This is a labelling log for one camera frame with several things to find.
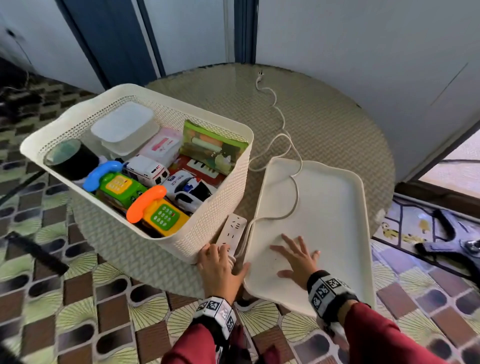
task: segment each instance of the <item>blue phone receiver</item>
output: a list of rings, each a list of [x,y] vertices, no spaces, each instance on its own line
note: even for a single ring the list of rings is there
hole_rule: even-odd
[[[84,190],[88,192],[96,191],[100,187],[100,180],[103,176],[110,172],[121,172],[123,164],[116,160],[109,160],[104,164],[100,164],[91,171],[83,184]]]

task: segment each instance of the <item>right hand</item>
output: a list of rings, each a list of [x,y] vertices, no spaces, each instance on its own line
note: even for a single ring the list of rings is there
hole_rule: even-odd
[[[317,268],[317,259],[320,256],[320,251],[315,250],[312,255],[310,255],[307,245],[301,236],[297,238],[300,246],[285,234],[282,234],[282,239],[291,250],[288,250],[282,245],[271,245],[270,249],[282,254],[290,263],[292,270],[281,270],[277,275],[280,278],[290,278],[301,288],[307,290],[308,278],[310,278],[312,273],[319,270],[319,268]]]

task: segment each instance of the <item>red sleeve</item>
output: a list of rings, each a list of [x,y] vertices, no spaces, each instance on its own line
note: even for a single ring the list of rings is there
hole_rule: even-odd
[[[446,364],[363,303],[354,304],[347,313],[345,334],[350,364]]]
[[[216,364],[212,334],[202,324],[189,326],[163,356],[162,364]]]

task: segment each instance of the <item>hand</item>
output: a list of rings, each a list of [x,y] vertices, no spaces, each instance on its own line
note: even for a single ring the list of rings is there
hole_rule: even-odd
[[[300,246],[285,234],[282,234],[283,240],[291,250],[282,245],[271,245],[270,249],[282,254],[290,263],[292,270],[281,270],[276,275],[280,278],[290,278],[301,288],[307,290],[308,278],[317,270],[317,259],[320,252],[315,250],[312,255],[308,253],[307,245],[301,236],[298,237]]]
[[[228,262],[229,249],[227,244],[220,249],[215,244],[205,245],[198,253],[197,266],[204,283],[205,297],[221,297],[232,306],[250,263],[245,263],[241,272],[234,276]]]

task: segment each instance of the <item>orange phone receiver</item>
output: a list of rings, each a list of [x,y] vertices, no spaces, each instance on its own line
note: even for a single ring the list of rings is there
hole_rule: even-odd
[[[127,210],[127,220],[132,224],[139,222],[144,217],[144,210],[155,200],[164,198],[167,189],[158,185],[141,194]]]

